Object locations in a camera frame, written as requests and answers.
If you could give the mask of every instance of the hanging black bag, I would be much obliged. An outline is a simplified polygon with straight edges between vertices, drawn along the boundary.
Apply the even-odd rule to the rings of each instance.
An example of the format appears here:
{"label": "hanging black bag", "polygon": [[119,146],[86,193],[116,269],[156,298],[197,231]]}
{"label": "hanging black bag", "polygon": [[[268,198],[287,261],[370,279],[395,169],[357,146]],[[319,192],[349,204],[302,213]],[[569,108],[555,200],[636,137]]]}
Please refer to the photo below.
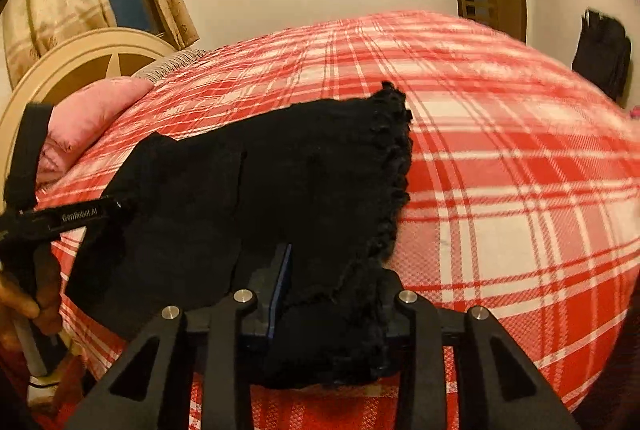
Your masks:
{"label": "hanging black bag", "polygon": [[612,17],[587,10],[572,69],[617,100],[625,88],[630,60],[631,41],[624,26]]}

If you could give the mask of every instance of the plaid blanket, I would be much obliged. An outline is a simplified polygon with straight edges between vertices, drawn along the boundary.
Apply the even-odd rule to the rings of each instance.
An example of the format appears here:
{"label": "plaid blanket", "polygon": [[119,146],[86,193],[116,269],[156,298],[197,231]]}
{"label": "plaid blanket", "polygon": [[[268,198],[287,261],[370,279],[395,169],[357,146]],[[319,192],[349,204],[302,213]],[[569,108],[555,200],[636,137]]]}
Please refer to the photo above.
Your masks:
{"label": "plaid blanket", "polygon": [[[411,202],[390,266],[437,305],[489,307],[574,408],[610,354],[640,268],[640,131],[596,87],[488,28],[378,14],[226,46],[175,70],[77,165],[47,207],[96,198],[153,131],[193,136],[294,102],[368,96],[389,80],[414,114]],[[54,252],[63,278],[82,230]],[[100,377],[123,342],[63,299]],[[450,352],[450,427],[457,427]],[[331,392],[252,389],[262,430],[391,429],[397,378]],[[200,385],[191,428],[198,428]]]}

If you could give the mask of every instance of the black cloth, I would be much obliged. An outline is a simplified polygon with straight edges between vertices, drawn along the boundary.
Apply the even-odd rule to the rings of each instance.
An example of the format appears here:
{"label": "black cloth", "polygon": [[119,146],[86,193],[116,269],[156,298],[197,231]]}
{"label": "black cloth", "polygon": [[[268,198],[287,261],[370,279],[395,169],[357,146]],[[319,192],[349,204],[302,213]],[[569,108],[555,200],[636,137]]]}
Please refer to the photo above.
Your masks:
{"label": "black cloth", "polygon": [[572,69],[617,100],[623,95],[630,61],[631,40],[620,21],[587,10]]}
{"label": "black cloth", "polygon": [[385,362],[382,263],[408,201],[404,94],[318,100],[176,141],[151,134],[103,195],[126,219],[89,228],[66,294],[131,339],[162,307],[209,306],[292,244],[264,383],[363,383]]}

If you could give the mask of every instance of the hand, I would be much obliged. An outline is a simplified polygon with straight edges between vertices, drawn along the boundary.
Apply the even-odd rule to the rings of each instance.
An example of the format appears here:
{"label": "hand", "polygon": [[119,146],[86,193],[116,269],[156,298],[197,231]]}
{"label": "hand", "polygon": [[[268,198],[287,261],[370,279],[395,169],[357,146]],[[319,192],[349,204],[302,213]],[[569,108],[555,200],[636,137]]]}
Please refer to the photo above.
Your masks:
{"label": "hand", "polygon": [[33,320],[43,334],[56,334],[62,330],[60,263],[50,250],[36,251],[34,263],[38,286],[35,300],[22,291],[12,277],[0,272],[0,345],[9,351],[22,350],[15,333],[12,311]]}

